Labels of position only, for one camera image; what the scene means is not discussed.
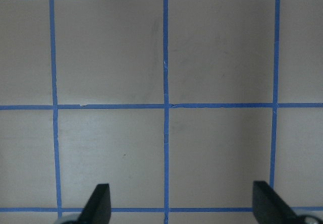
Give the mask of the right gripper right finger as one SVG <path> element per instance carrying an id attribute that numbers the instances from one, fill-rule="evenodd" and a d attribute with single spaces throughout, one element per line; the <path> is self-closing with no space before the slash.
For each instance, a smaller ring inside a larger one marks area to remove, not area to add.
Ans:
<path id="1" fill-rule="evenodd" d="M 298 215 L 265 181 L 254 181 L 252 212 L 259 224 L 300 223 Z"/>

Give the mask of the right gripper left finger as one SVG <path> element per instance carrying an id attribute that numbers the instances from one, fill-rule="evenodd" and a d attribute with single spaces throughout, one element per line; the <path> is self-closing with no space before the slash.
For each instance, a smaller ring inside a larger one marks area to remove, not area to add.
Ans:
<path id="1" fill-rule="evenodd" d="M 79 215 L 77 223 L 108 224 L 111 214 L 110 186 L 98 184 Z"/>

